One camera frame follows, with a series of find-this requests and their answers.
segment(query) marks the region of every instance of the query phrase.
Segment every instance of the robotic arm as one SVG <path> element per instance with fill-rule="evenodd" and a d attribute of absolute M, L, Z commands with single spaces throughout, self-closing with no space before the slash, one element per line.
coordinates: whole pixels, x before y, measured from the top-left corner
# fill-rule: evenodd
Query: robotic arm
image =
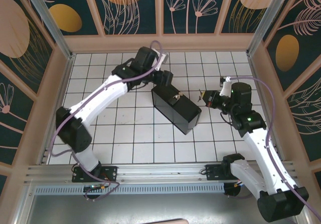
<path fill-rule="evenodd" d="M 150 75 L 145 78 L 130 81 L 127 83 L 117 83 L 97 94 L 88 104 L 85 105 L 72 119 L 70 119 L 58 136 L 62 141 L 68 144 L 75 152 L 77 159 L 84 168 L 92 175 L 99 177 L 101 174 L 101 164 L 90 148 L 92 137 L 87 128 L 91 122 L 114 100 L 121 97 L 125 93 L 132 90 L 141 83 L 153 82 L 157 85 L 168 86 L 172 82 L 173 74 L 168 71 L 160 71 L 162 63 L 167 61 L 168 55 L 161 54 L 155 49 L 141 47 L 135 59 L 129 59 L 127 62 L 118 65 L 108 77 L 108 79 L 86 99 L 72 106 L 69 109 L 60 107 L 56 112 L 56 126 L 59 126 L 69 115 L 74 113 L 86 100 L 92 98 L 96 92 L 105 88 L 107 84 L 112 82 L 133 78 L 149 71 L 160 58 L 158 66 L 155 67 Z"/>
<path fill-rule="evenodd" d="M 204 91 L 201 98 L 207 107 L 218 108 L 223 114 L 230 116 L 232 127 L 250 147 L 263 177 L 254 171 L 240 154 L 223 158 L 222 167 L 225 173 L 240 179 L 251 191 L 257 199 L 260 213 L 267 222 L 300 214 L 304 204 L 283 182 L 266 150 L 266 124 L 262 116 L 252 110 L 251 86 L 242 82 L 231 84 L 230 77 L 221 78 L 220 86 L 223 87 L 221 91 Z M 298 188 L 283 166 L 271 141 L 269 148 L 285 180 L 304 200 L 307 200 L 306 188 Z"/>

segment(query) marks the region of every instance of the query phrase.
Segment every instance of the dark teal wallpaper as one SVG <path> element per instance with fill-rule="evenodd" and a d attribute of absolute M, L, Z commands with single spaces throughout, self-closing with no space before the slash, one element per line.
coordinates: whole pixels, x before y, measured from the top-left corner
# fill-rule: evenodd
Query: dark teal wallpaper
<path fill-rule="evenodd" d="M 271 0 L 231 0 L 222 33 L 254 33 Z"/>
<path fill-rule="evenodd" d="M 105 34 L 156 34 L 155 0 L 95 1 Z"/>
<path fill-rule="evenodd" d="M 310 161 L 321 158 L 321 68 L 287 102 Z"/>
<path fill-rule="evenodd" d="M 12 164 L 33 103 L 0 73 L 0 162 Z"/>
<path fill-rule="evenodd" d="M 164 34 L 214 33 L 223 0 L 164 0 Z"/>
<path fill-rule="evenodd" d="M 319 188 L 321 190 L 321 171 L 314 173 L 314 175 L 315 175 L 317 183 L 319 184 Z"/>
<path fill-rule="evenodd" d="M 264 35 L 264 37 L 263 37 L 263 41 L 265 41 L 266 38 L 269 36 L 270 32 L 272 31 L 272 29 L 273 29 L 273 27 L 274 27 L 274 25 L 275 25 L 274 23 L 275 23 L 276 20 L 280 17 L 280 15 L 281 15 L 282 11 L 284 10 L 284 7 L 286 6 L 286 4 L 287 4 L 288 1 L 289 1 L 289 0 L 284 0 L 281 8 L 279 9 L 279 12 L 276 14 L 276 16 L 275 16 L 273 22 L 271 23 L 270 27 L 267 29 L 267 31 L 266 31 L 266 33 L 265 33 L 265 35 Z"/>
<path fill-rule="evenodd" d="M 7 177 L 5 175 L 0 175 L 0 196 L 1 196 L 2 190 L 4 189 L 6 180 L 7 180 Z"/>
<path fill-rule="evenodd" d="M 87 0 L 44 0 L 63 35 L 97 35 Z"/>
<path fill-rule="evenodd" d="M 52 48 L 20 0 L 0 3 L 0 60 L 37 93 Z"/>
<path fill-rule="evenodd" d="M 321 54 L 321 0 L 296 0 L 267 46 L 283 90 Z"/>

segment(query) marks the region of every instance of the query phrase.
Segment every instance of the enclosure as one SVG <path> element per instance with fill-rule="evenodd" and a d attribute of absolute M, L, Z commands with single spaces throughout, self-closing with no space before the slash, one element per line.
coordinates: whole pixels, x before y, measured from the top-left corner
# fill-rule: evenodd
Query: enclosure
<path fill-rule="evenodd" d="M 228 199 L 223 181 L 200 174 L 234 153 L 260 173 L 238 132 L 199 101 L 200 91 L 221 89 L 223 76 L 253 76 L 271 88 L 273 145 L 292 178 L 308 190 L 309 204 L 321 209 L 321 0 L 0 3 L 2 223 L 266 223 L 254 197 Z M 118 168 L 121 185 L 89 205 L 84 185 L 71 181 L 71 153 L 53 157 L 48 151 L 56 110 L 85 99 L 153 40 L 169 56 L 161 70 L 170 71 L 172 85 L 201 108 L 199 123 L 182 134 L 154 108 L 152 83 L 114 101 L 88 131 L 93 153 L 103 166 Z M 267 88 L 238 81 L 250 84 L 252 109 L 269 126 Z M 68 149 L 55 139 L 54 153 Z M 172 190 L 153 189 L 164 186 Z M 243 187 L 241 194 L 247 193 Z M 318 223 L 306 207 L 295 221 Z"/>

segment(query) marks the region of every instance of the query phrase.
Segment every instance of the white tile floor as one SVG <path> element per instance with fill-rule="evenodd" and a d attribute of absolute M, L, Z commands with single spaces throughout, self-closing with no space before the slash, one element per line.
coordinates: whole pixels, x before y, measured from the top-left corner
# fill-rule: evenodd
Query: white tile floor
<path fill-rule="evenodd" d="M 66 91 L 64 107 L 87 97 L 110 75 L 116 65 L 135 53 L 78 54 Z M 224 123 L 219 111 L 204 107 L 199 89 L 218 90 L 220 76 L 251 76 L 245 52 L 171 52 L 162 69 L 174 74 L 172 84 L 202 109 L 199 124 L 182 134 L 153 108 L 153 84 L 129 92 L 109 105 L 92 123 L 92 148 L 102 164 L 174 163 L 221 161 L 225 155 L 253 155 L 237 131 Z M 252 86 L 254 110 L 263 114 L 256 86 Z M 59 138 L 54 152 L 68 149 Z M 49 164 L 73 164 L 70 154 L 48 158 Z"/>

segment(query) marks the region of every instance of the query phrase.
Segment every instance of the black container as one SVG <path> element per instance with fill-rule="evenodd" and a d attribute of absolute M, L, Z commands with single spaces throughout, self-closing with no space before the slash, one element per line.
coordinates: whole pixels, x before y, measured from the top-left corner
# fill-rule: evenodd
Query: black container
<path fill-rule="evenodd" d="M 202 110 L 175 87 L 158 85 L 151 92 L 154 107 L 185 135 L 197 125 Z"/>

